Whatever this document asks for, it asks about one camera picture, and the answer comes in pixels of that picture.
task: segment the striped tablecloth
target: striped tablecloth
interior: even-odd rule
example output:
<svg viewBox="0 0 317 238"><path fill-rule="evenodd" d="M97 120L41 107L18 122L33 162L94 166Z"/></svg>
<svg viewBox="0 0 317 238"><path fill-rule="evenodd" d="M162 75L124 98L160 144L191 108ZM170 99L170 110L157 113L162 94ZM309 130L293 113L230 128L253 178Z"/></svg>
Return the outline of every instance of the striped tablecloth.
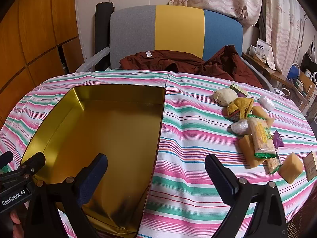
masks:
<svg viewBox="0 0 317 238"><path fill-rule="evenodd" d="M239 137L230 130L231 122L211 95L231 82L191 74L151 71L105 71L76 73L47 80L25 95L14 107L0 131L0 152L11 150L16 169L37 128L56 103L74 86L97 84L137 84L166 89L162 132L154 177L138 237L211 237L229 206L224 204L204 169L206 155L214 153L235 175L251 183L276 182L290 220L310 194L316 178L307 182L304 172L289 185L278 173L267 174L265 166L248 169L239 151ZM267 95L275 103L268 112L275 121L285 147L282 160L294 152L300 159L317 150L315 136L298 110L288 99L271 92L239 84L257 99ZM251 204L237 234L243 237L254 210ZM70 237L75 237L67 217L62 220Z"/></svg>

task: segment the chair armrest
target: chair armrest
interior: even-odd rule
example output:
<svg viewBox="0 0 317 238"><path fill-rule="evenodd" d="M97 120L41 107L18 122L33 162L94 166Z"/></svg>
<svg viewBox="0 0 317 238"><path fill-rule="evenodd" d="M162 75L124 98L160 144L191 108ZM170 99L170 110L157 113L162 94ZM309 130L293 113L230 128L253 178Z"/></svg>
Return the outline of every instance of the chair armrest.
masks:
<svg viewBox="0 0 317 238"><path fill-rule="evenodd" d="M79 66L76 72L91 72L93 66L95 66L102 58L108 55L110 52L109 47L105 47L100 52L89 58L86 62Z"/></svg>
<svg viewBox="0 0 317 238"><path fill-rule="evenodd" d="M263 88L271 91L273 93L274 89L273 86L271 85L271 83L269 83L269 81L263 77L263 75L257 70L255 69L251 64L249 64L246 60L244 60L243 58L241 58L241 60L251 69L251 71L254 73L254 75L258 78L259 82L262 84Z"/></svg>

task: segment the wooden cabinet door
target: wooden cabinet door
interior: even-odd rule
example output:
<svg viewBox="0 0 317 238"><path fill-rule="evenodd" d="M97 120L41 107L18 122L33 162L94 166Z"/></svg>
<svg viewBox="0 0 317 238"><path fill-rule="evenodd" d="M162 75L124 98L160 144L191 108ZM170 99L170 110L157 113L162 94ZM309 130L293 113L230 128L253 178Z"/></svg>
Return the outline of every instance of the wooden cabinet door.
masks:
<svg viewBox="0 0 317 238"><path fill-rule="evenodd" d="M29 70L36 86L49 78L65 74L57 48L54 48L30 64Z"/></svg>
<svg viewBox="0 0 317 238"><path fill-rule="evenodd" d="M52 0L57 45L78 36L75 0Z"/></svg>
<svg viewBox="0 0 317 238"><path fill-rule="evenodd" d="M18 5L16 0L0 22L0 90L25 66L19 38Z"/></svg>
<svg viewBox="0 0 317 238"><path fill-rule="evenodd" d="M0 93L0 117L5 121L17 102L34 87L28 70L23 70Z"/></svg>
<svg viewBox="0 0 317 238"><path fill-rule="evenodd" d="M20 0L19 28L26 63L53 48L51 0Z"/></svg>
<svg viewBox="0 0 317 238"><path fill-rule="evenodd" d="M70 73L74 73L84 63L79 38L62 45L66 64Z"/></svg>

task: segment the human hand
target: human hand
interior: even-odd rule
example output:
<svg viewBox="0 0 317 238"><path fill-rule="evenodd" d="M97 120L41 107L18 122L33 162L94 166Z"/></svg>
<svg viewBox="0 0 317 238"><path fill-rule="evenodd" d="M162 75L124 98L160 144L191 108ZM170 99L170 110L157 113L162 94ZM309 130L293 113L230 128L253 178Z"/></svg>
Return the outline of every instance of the human hand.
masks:
<svg viewBox="0 0 317 238"><path fill-rule="evenodd" d="M24 231L23 231L23 228L21 225L21 221L20 221L18 214L16 213L15 210L13 210L10 213L10 218L11 218L12 222L14 223L12 238L24 238Z"/></svg>

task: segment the brown jacket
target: brown jacket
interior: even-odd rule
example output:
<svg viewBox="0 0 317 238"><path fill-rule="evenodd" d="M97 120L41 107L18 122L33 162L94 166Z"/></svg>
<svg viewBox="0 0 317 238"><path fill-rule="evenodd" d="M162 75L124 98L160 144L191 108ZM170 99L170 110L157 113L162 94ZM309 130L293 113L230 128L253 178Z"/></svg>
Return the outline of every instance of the brown jacket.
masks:
<svg viewBox="0 0 317 238"><path fill-rule="evenodd" d="M250 68L241 60L234 45L224 46L208 61L184 52L153 50L128 55L120 61L124 70L173 71L211 76L263 88Z"/></svg>

